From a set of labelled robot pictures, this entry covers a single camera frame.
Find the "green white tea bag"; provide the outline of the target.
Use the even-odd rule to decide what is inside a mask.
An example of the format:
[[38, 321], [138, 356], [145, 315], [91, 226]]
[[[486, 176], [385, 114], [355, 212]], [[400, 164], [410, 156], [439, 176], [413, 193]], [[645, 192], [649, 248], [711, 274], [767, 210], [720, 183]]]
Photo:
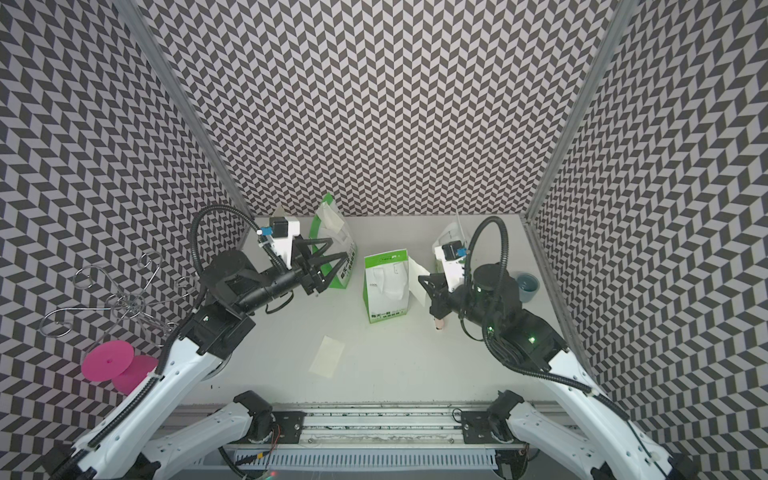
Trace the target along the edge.
[[409, 256], [406, 249], [364, 258], [363, 299], [370, 324], [404, 316], [409, 304]]
[[352, 275], [357, 245], [352, 238], [351, 227], [342, 215], [334, 196], [327, 193], [311, 222], [310, 239], [331, 239], [332, 245], [326, 255], [346, 253], [347, 261], [331, 281], [330, 287], [334, 289], [346, 289]]
[[452, 220], [443, 229], [441, 234], [433, 242], [432, 249], [435, 257], [436, 266], [441, 269], [443, 254], [446, 252], [445, 245], [448, 245], [448, 260], [461, 260], [466, 255], [469, 239], [465, 233], [458, 213], [452, 216]]

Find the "navy and cream tote bag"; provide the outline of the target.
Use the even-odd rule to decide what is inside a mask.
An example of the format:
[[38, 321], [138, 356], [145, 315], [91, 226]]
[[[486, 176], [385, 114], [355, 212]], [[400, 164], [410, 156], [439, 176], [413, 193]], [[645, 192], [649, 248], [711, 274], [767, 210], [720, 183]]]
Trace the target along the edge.
[[288, 214], [282, 205], [279, 205], [269, 217], [269, 228], [271, 236], [277, 238], [288, 238], [293, 235], [292, 227], [295, 218]]

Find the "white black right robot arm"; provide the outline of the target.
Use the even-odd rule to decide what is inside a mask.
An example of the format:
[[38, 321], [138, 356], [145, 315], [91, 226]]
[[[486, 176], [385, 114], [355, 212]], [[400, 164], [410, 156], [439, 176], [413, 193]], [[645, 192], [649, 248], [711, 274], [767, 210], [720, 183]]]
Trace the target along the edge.
[[435, 318], [455, 313], [479, 326], [479, 340], [493, 358], [550, 390], [577, 426], [565, 428], [506, 390], [486, 410], [492, 437], [524, 442], [580, 479], [697, 478], [700, 469], [690, 457], [669, 452], [636, 427], [565, 339], [524, 308], [519, 284], [508, 271], [509, 253], [504, 221], [489, 216], [469, 241], [436, 245], [441, 272], [418, 278]]

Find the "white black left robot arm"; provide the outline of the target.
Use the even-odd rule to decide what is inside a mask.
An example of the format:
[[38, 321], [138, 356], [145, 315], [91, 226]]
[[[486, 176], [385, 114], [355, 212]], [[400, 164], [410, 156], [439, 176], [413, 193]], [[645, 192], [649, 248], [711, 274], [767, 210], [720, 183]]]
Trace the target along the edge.
[[[258, 236], [270, 268], [258, 271], [240, 250], [225, 251], [204, 265], [198, 230], [213, 212], [242, 218]], [[43, 456], [50, 478], [166, 479], [233, 441], [278, 440], [272, 405], [253, 391], [170, 436], [153, 436], [187, 394], [232, 356], [254, 328], [256, 310], [287, 299], [297, 287], [306, 294], [324, 292], [349, 256], [332, 252], [330, 238], [303, 238], [293, 217], [272, 217], [260, 227], [225, 204], [206, 206], [193, 217], [189, 242], [202, 284], [195, 312], [172, 331], [157, 366], [94, 430]]]

